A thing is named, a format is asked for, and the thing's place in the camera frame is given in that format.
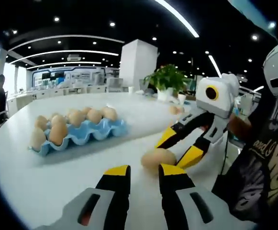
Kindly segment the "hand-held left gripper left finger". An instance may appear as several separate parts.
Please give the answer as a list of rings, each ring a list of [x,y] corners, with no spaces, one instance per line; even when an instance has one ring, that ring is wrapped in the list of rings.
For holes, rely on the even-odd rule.
[[[108,169],[95,188],[87,188],[70,202],[62,216],[38,230],[123,230],[129,209],[131,167]]]

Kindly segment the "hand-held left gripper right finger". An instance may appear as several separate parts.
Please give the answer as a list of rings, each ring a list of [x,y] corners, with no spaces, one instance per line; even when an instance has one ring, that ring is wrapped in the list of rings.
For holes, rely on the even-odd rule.
[[[158,167],[169,230],[254,230],[257,225],[233,216],[226,202],[204,187],[195,186],[186,172],[174,165]]]

